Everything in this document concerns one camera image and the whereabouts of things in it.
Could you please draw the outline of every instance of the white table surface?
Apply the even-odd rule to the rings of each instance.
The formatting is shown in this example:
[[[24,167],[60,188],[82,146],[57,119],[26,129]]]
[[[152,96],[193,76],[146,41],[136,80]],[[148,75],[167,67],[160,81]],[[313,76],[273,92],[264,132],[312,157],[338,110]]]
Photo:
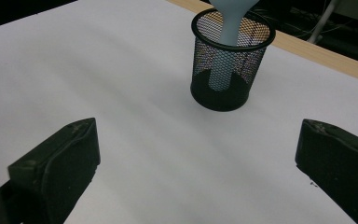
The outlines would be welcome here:
[[[208,110],[190,94],[194,16],[81,0],[0,26],[0,185],[94,117],[102,164],[65,223],[353,223],[295,154],[302,119],[358,135],[358,79],[270,46],[245,106]]]

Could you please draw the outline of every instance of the black mesh pen holder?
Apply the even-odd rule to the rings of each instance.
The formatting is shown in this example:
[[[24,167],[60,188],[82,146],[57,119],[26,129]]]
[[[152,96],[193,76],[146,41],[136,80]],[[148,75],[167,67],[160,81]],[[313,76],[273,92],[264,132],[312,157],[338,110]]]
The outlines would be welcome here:
[[[191,93],[209,109],[231,111],[247,101],[275,30],[263,17],[248,12],[234,47],[218,43],[222,24],[222,15],[214,8],[202,11],[191,23],[196,36]]]

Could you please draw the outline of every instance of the floor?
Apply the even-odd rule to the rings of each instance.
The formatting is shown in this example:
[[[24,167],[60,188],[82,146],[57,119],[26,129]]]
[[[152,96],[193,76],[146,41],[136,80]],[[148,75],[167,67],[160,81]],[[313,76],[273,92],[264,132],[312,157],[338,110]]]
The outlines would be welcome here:
[[[251,10],[262,15],[276,30],[307,40],[321,13],[309,13],[291,6],[276,6],[260,1]],[[325,49],[358,61],[358,21],[333,14],[316,43]]]

